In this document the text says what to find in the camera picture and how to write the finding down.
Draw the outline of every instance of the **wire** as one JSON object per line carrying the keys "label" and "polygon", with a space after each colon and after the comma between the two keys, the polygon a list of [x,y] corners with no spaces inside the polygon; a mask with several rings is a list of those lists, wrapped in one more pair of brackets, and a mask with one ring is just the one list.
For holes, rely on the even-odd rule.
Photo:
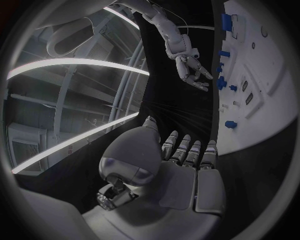
{"label": "wire", "polygon": [[186,35],[189,35],[189,26],[188,26],[187,22],[186,22],[182,17],[180,17],[180,16],[178,16],[177,14],[175,14],[174,12],[172,12],[172,11],[170,11],[170,10],[168,10],[168,9],[166,9],[166,8],[164,8],[164,7],[162,7],[162,6],[160,6],[160,5],[158,5],[157,3],[155,3],[155,2],[152,1],[152,0],[149,0],[149,2],[151,2],[151,3],[153,3],[153,4],[157,5],[157,6],[159,6],[160,8],[162,8],[162,9],[164,9],[164,10],[167,10],[167,11],[170,12],[171,14],[174,14],[176,17],[178,17],[178,18],[180,18],[182,21],[184,21],[184,23],[185,23],[185,25],[186,25],[186,29],[187,29]]}

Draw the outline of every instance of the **vent grille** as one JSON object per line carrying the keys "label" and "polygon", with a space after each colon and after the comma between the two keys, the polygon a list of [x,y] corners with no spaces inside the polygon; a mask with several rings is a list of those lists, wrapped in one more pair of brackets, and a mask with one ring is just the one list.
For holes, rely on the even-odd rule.
{"label": "vent grille", "polygon": [[96,43],[95,46],[89,52],[88,58],[89,59],[94,59],[94,60],[105,61],[108,58],[109,54],[110,54],[109,51],[107,51],[99,43]]}

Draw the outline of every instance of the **robotic arm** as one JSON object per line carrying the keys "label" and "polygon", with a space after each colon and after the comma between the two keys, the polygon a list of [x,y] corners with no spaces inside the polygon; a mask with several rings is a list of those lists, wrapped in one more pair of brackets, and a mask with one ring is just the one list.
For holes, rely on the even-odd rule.
{"label": "robotic arm", "polygon": [[[136,10],[142,14],[145,20],[155,25],[164,39],[166,54],[170,59],[176,61],[179,77],[200,90],[208,91],[208,83],[197,82],[201,74],[207,79],[213,79],[212,75],[197,60],[199,58],[198,49],[192,48],[189,36],[180,34],[178,27],[166,17],[160,7],[151,5],[146,0],[119,0],[117,3]],[[195,71],[194,75],[190,74],[189,68]]]}

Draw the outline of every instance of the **air conditioning unit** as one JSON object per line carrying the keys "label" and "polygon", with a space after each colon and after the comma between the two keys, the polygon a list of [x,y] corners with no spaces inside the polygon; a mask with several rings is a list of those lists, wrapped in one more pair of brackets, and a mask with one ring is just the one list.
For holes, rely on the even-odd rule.
{"label": "air conditioning unit", "polygon": [[[104,36],[100,35],[99,40],[94,45],[94,47],[90,50],[86,58],[107,61],[113,48],[114,45],[112,45]],[[103,68],[103,66],[95,66],[95,65],[90,65],[90,67],[96,70],[100,70],[101,68]]]}

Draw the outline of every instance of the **humanoid robot arm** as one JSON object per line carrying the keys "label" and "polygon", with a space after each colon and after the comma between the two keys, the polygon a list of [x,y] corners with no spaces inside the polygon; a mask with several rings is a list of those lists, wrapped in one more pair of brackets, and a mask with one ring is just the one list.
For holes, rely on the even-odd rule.
{"label": "humanoid robot arm", "polygon": [[[189,85],[208,91],[208,83],[197,82],[201,74],[207,79],[213,79],[212,75],[197,60],[199,58],[198,49],[192,48],[189,36],[180,34],[178,27],[166,17],[160,7],[151,5],[146,0],[119,0],[117,3],[136,10],[142,14],[145,20],[155,25],[164,39],[166,54],[170,59],[176,61],[179,77]],[[195,75],[190,74],[189,67],[195,71]]]}

